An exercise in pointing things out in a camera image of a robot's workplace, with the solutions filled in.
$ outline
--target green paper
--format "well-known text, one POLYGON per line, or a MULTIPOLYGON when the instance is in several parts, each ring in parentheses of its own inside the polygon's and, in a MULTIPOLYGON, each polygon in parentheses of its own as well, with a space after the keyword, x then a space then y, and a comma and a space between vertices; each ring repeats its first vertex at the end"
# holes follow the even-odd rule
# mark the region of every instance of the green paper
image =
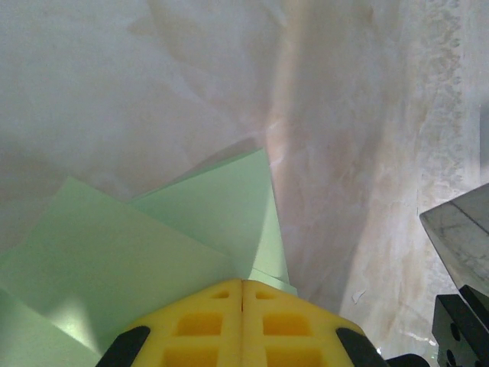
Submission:
POLYGON ((69 179, 0 284, 95 352, 134 319, 236 276, 229 257, 69 179))
POLYGON ((87 367, 98 360, 94 352, 0 290, 0 365, 87 367))
POLYGON ((271 277, 270 275, 265 274, 264 272, 259 271, 257 269, 251 270, 251 274, 249 275, 248 279, 251 281, 260 281, 262 283, 270 285, 271 287, 287 292, 294 296, 297 295, 297 289, 291 286, 290 284, 279 281, 278 279, 271 277))
POLYGON ((289 282, 263 150, 207 167, 130 205, 230 255, 241 278, 256 269, 289 282))

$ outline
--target black metal part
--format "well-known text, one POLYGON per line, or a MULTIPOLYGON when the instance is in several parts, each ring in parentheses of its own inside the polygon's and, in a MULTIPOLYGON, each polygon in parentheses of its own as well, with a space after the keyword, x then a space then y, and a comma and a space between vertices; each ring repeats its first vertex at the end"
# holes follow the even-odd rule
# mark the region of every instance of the black metal part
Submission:
POLYGON ((429 367, 429 363, 416 354, 405 354, 386 362, 390 367, 429 367))
POLYGON ((427 361, 414 354, 384 361, 370 340, 354 330, 340 328, 336 335, 355 367, 429 367, 427 361))
POLYGON ((460 288, 460 294, 486 329, 489 329, 489 297, 468 285, 460 288))
POLYGON ((489 332, 459 295, 436 297, 432 332, 441 367, 489 367, 489 332))
POLYGON ((365 335, 344 327, 336 335, 355 367, 389 367, 365 335))
POLYGON ((138 326, 119 335, 96 367, 131 367, 150 331, 147 326, 138 326))

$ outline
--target rectangular cutout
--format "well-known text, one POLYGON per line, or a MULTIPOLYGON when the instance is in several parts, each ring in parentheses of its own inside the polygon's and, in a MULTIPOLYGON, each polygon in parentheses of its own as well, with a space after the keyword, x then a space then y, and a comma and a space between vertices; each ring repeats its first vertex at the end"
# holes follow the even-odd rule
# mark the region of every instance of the rectangular cutout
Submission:
POLYGON ((161 367, 216 367, 218 358, 217 348, 169 348, 161 367))
POLYGON ((267 367, 327 367, 318 349, 267 348, 267 367))
POLYGON ((272 313, 263 318, 263 334, 275 336, 310 336, 308 320, 296 313, 272 313))
POLYGON ((222 315, 220 313, 191 313, 178 323, 177 336, 220 335, 222 315))

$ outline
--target light green sheet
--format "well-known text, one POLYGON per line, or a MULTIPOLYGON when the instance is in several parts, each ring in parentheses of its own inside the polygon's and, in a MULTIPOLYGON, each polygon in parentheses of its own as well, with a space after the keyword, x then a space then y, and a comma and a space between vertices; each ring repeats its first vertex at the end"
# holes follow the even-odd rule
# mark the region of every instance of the light green sheet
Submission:
POLYGON ((230 255, 241 278, 254 268, 289 282, 263 150, 207 167, 130 205, 230 255))
POLYGON ((74 179, 0 257, 0 285, 95 352, 137 317, 234 277, 229 257, 74 179))
POLYGON ((0 365, 90 367, 99 356, 0 290, 0 365))
POLYGON ((278 279, 271 277, 270 275, 265 274, 264 272, 259 271, 257 269, 251 270, 248 279, 251 281, 260 281, 281 291, 293 294, 294 296, 297 295, 297 289, 291 286, 290 284, 284 283, 283 281, 279 281, 278 279))

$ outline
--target yellow plastic part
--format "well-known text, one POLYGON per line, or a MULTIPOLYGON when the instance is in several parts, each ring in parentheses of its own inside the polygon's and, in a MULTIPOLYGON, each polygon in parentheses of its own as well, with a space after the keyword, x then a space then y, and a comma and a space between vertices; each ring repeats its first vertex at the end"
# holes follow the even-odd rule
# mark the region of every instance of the yellow plastic part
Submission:
POLYGON ((359 326, 257 281, 243 282, 242 367, 353 367, 336 336, 359 326))
POLYGON ((258 281, 210 287, 142 317, 132 367, 352 367, 336 336, 360 327, 258 281))

